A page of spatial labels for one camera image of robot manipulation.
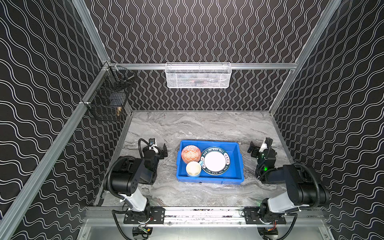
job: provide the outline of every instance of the black wire basket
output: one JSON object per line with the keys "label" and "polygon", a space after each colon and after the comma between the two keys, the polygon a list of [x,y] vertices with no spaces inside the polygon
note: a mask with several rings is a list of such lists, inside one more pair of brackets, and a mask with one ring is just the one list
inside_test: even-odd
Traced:
{"label": "black wire basket", "polygon": [[125,121],[125,105],[128,89],[135,79],[135,74],[128,70],[125,77],[107,73],[99,83],[90,103],[86,104],[92,116],[98,121]]}

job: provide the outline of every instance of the blue plastic bin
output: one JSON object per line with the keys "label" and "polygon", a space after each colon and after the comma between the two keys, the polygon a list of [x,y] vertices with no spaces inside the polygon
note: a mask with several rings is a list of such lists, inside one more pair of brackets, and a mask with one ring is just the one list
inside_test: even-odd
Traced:
{"label": "blue plastic bin", "polygon": [[[229,169],[218,176],[210,175],[201,170],[200,177],[188,177],[185,170],[187,164],[181,159],[181,151],[188,145],[195,145],[203,152],[209,147],[220,147],[224,149],[231,159]],[[180,142],[180,151],[177,154],[177,179],[180,182],[205,182],[217,184],[236,184],[240,185],[244,181],[243,157],[240,153],[239,144],[237,142],[210,142],[210,141],[192,141],[182,140]]]}

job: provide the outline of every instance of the basket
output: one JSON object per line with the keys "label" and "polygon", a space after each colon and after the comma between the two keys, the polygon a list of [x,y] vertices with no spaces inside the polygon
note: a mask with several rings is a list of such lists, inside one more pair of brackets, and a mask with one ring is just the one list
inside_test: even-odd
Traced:
{"label": "basket", "polygon": [[230,63],[166,63],[169,88],[227,88]]}
{"label": "basket", "polygon": [[125,105],[128,98],[127,89],[134,81],[135,75],[118,78],[116,74],[107,73],[93,93],[91,101],[86,104],[92,116],[98,121],[125,121]]}

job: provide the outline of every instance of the cream mug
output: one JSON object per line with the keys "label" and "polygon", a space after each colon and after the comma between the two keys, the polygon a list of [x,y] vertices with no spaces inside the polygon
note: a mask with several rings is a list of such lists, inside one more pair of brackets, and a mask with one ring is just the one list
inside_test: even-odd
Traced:
{"label": "cream mug", "polygon": [[186,167],[188,177],[199,177],[201,173],[201,165],[203,165],[203,163],[203,161],[189,162]]}

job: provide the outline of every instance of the gray marble tabletop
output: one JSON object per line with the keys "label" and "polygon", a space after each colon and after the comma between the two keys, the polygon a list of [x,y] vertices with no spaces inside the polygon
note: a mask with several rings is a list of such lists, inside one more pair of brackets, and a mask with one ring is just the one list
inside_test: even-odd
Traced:
{"label": "gray marble tabletop", "polygon": [[[266,137],[273,139],[276,167],[289,164],[267,112],[135,112],[120,155],[139,157],[139,138],[156,138],[158,146],[167,145],[168,157],[159,161],[154,185],[138,187],[153,206],[259,206],[264,198],[286,190],[284,185],[262,184],[255,177],[257,162],[247,150],[251,141],[260,145]],[[176,158],[180,141],[192,139],[239,143],[244,182],[241,185],[179,182]],[[122,204],[107,192],[103,206],[112,205]]]}

